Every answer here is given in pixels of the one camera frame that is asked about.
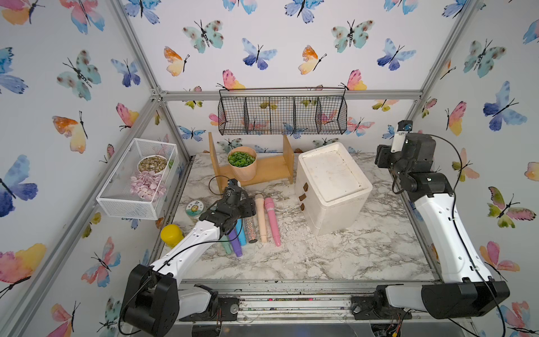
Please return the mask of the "blue toy microphone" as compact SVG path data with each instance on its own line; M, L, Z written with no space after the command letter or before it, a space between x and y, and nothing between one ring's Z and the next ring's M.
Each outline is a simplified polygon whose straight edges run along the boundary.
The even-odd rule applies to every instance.
M235 230L237 232L237 239L240 242L240 245L243 247L247 244L246 235L245 235L245 226L243 224L243 220L239 219L237 221L237 224L235 226Z

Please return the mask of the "glitter toy microphone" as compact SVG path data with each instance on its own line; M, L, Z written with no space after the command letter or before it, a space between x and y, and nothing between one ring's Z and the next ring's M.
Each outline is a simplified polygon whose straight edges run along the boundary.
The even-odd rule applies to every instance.
M257 230L255 227L253 217L244 219L244 232L245 232L246 241L249 244L253 244L258 241Z

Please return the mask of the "beige toy microphone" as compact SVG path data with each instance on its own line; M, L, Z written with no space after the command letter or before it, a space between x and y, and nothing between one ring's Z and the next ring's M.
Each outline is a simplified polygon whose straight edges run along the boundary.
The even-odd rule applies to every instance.
M265 244L268 242L268 234L267 234L265 214L264 214L265 212L264 198L261 194L257 194L255 196L255 206L256 206L257 220L258 220L258 227L259 227L259 234L260 234L261 242Z

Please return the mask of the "pink toy microphone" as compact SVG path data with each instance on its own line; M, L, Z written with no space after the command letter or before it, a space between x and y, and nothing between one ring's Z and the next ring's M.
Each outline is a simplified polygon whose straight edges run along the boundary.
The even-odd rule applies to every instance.
M264 199L264 206L266 213L268 214L268 220L270 229L272 232L272 237L275 242L275 245L277 247L280 247L282 245L281 241L281 235L279 231L278 221L277 221L277 215L275 213L275 203L271 197L266 197Z

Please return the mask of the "purple toy microphone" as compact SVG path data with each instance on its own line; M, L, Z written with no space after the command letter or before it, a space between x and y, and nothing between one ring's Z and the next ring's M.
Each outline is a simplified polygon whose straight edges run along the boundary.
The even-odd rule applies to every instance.
M234 254L236 257L240 258L243 256L243 252L241 250L241 244L239 241L239 235L237 234L237 231L235 229L232 229L230 231L230 234L228 235L228 239L230 244L232 245L232 249L234 251Z

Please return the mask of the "green toy microphone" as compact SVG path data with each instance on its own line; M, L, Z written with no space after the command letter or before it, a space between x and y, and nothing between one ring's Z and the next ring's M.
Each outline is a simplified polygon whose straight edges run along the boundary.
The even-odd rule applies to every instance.
M220 243L222 244L227 255L230 255L233 253L233 248L227 235L224 235L220 238Z

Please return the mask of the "white plastic drawer unit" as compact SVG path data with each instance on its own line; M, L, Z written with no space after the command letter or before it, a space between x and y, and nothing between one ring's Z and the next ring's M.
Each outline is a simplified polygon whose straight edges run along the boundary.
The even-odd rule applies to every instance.
M342 143L331 143L298 157L294 190L315 236L351 227L372 189Z

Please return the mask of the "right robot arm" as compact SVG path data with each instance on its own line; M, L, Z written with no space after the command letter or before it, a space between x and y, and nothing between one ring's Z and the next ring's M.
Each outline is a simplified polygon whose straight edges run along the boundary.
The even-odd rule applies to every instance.
M474 250L456 209L456 192L443 173L432 171L436 142L430 135L399 131L377 149L376 165L388 169L424 222L441 263L441 281L384 289L393 308L427 312L438 320L482 317L501 310L510 295Z

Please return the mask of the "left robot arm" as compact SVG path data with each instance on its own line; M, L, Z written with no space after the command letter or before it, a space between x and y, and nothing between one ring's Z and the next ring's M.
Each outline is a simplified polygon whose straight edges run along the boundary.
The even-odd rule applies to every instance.
M185 238L163 258L132 269L118 327L131 325L136 332L165 336L177 320L219 320L218 292L204 285L179 288L185 274L222 237L232 234L237 221L256 214L255 201L232 178L221 198L200 216Z

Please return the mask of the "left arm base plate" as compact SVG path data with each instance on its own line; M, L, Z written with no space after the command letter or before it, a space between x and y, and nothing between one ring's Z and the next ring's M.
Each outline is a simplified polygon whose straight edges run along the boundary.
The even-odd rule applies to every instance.
M181 322L235 322L239 313L239 299L236 297L217 296L212 298L209 308L203 313L195 313L184 318Z

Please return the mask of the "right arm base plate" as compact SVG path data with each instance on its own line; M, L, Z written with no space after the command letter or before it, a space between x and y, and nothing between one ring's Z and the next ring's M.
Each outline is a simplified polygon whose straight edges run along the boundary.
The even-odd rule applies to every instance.
M392 307L383 291L351 297L350 311L355 320L411 320L412 314Z

